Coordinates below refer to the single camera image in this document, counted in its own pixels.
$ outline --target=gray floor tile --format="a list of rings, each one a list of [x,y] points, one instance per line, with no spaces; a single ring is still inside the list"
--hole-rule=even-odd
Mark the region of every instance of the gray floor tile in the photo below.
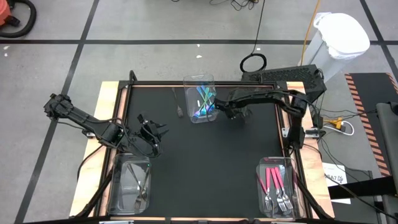
[[[354,59],[345,66],[344,72],[366,73],[366,72],[390,72],[391,68],[380,46],[371,45],[361,56]]]
[[[86,144],[87,138],[80,130],[57,125],[25,222],[68,218]]]
[[[32,0],[37,10],[36,23],[26,36],[20,39],[80,39],[93,0]],[[16,3],[13,16],[21,20],[21,28],[29,18],[29,8]],[[4,32],[15,32],[21,28],[4,27]]]
[[[76,46],[0,47],[0,217],[13,223],[50,124],[43,105],[62,89]]]
[[[384,40],[398,40],[398,2],[395,0],[366,1]]]
[[[88,39],[255,39],[261,4],[238,12],[228,2],[100,1]],[[266,1],[259,38],[303,40],[315,5],[316,0]],[[319,12],[324,11],[353,16],[376,39],[359,1],[322,1]]]

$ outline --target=black mat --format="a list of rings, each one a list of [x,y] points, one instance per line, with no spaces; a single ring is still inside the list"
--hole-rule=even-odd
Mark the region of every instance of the black mat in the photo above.
[[[398,94],[394,89],[390,76],[386,73],[350,73],[353,78],[356,91],[361,98],[361,102],[365,111],[376,109],[377,103],[387,103],[389,101],[398,102]],[[379,145],[379,149],[384,157],[383,162],[387,165],[388,171],[391,173],[386,146],[380,127],[380,121],[377,113],[367,114],[369,124],[376,138],[375,142]]]
[[[372,179],[372,172],[370,171],[360,172],[346,169],[346,173],[352,175],[359,181]],[[347,183],[353,183],[357,180],[347,175]],[[374,205],[374,197],[361,197],[361,199],[365,200],[371,205]],[[355,223],[381,223],[375,209],[369,207],[356,198],[351,198],[350,205],[332,202],[332,206],[333,211],[335,212],[335,218],[338,221]]]
[[[225,100],[232,88],[217,87]],[[176,88],[184,117],[178,118],[170,88],[133,88],[128,125],[137,127],[143,111],[170,132],[163,154],[151,159],[149,208],[142,217],[264,217],[259,211],[256,166],[263,157],[282,156],[275,106],[253,105],[252,122],[230,121],[220,113],[213,123],[193,124],[183,88]]]

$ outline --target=pink-handled fork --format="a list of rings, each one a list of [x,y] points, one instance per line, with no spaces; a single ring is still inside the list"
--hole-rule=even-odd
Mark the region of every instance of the pink-handled fork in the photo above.
[[[282,198],[282,194],[280,193],[280,190],[279,190],[278,178],[276,176],[276,172],[275,172],[274,168],[271,168],[271,173],[272,173],[272,180],[274,181],[275,189],[276,189],[276,195],[277,195],[276,201],[278,202],[280,209],[283,212],[286,212],[287,209],[286,209],[286,206],[284,203],[284,199]]]
[[[266,168],[266,208],[267,210],[272,210],[274,203],[272,202],[271,197],[269,196],[269,183],[270,183],[270,178],[271,178],[271,168],[267,167]]]
[[[292,208],[293,208],[293,205],[292,205],[292,203],[290,202],[290,199],[289,199],[289,197],[288,197],[287,194],[286,194],[286,191],[285,191],[285,188],[284,188],[284,182],[283,182],[283,180],[282,180],[282,175],[280,174],[279,167],[275,167],[274,169],[275,169],[275,173],[276,173],[276,176],[277,176],[277,178],[278,178],[278,181],[279,181],[280,188],[282,189],[282,192],[283,192],[282,198],[283,198],[283,200],[284,200],[284,202],[285,202],[285,204],[286,204],[286,207],[287,207],[288,209],[292,209]]]

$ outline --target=fork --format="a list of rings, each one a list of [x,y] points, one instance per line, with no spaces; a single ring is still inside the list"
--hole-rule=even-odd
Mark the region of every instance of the fork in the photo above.
[[[182,118],[183,113],[182,113],[182,109],[181,109],[180,105],[178,105],[177,95],[175,94],[175,88],[172,87],[172,90],[173,90],[173,93],[174,93],[175,102],[176,102],[176,104],[177,104],[177,114],[178,114],[178,117],[179,117],[179,118]]]
[[[283,200],[285,202],[285,205],[286,205],[286,207],[288,209],[292,209],[293,205],[290,202],[289,197],[286,194],[286,191],[285,191],[285,188],[284,188],[284,183],[282,181],[282,175],[280,174],[279,167],[275,167],[275,172],[276,172],[276,177],[278,178],[278,181],[279,181],[280,188],[282,189],[282,192],[283,192],[282,198],[283,198]]]
[[[272,180],[274,181],[275,189],[276,189],[276,195],[277,195],[276,201],[278,202],[280,209],[283,212],[286,212],[287,209],[286,209],[286,206],[284,203],[284,199],[282,198],[282,194],[279,190],[279,184],[278,184],[278,179],[276,177],[275,169],[271,169],[271,173],[272,173]]]
[[[261,186],[261,189],[262,189],[262,191],[264,192],[264,194],[266,195],[265,197],[264,197],[264,201],[265,201],[265,204],[264,204],[264,209],[265,210],[270,210],[270,205],[269,205],[269,199],[267,198],[267,189],[266,189],[266,187],[264,186],[264,183],[262,183],[262,180],[261,180],[261,177],[260,177],[260,175],[259,174],[257,174],[257,179],[258,179],[258,181],[259,181],[259,183],[260,183],[260,186]]]
[[[270,179],[271,179],[271,169],[269,168],[269,167],[267,167],[266,168],[266,180],[267,180],[267,182],[266,182],[266,197],[265,197],[265,200],[266,200],[266,207],[267,207],[267,210],[272,210],[272,208],[273,208],[273,206],[274,206],[274,203],[272,202],[272,199],[271,199],[271,197],[269,196],[269,182],[270,182]]]

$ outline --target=robotic arm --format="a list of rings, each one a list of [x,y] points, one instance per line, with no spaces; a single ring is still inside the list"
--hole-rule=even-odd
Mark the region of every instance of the robotic arm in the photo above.
[[[138,120],[141,128],[138,132],[132,133],[119,118],[102,121],[74,107],[67,95],[51,94],[50,97],[44,106],[44,112],[50,119],[55,121],[59,118],[70,119],[85,130],[94,133],[99,143],[104,146],[150,158],[160,155],[160,139],[168,131],[160,133],[159,128],[164,127],[164,124],[147,120],[140,114]]]
[[[287,104],[284,96],[292,96],[292,102]],[[214,100],[215,108],[224,111],[229,119],[237,117],[245,118],[251,114],[246,108],[250,104],[275,103],[288,113],[292,118],[292,125],[285,138],[285,145],[293,149],[301,149],[304,143],[305,131],[301,125],[302,119],[307,109],[307,97],[305,94],[296,90],[269,90],[242,94],[242,90],[237,89],[231,92],[229,101],[222,101],[217,98]]]

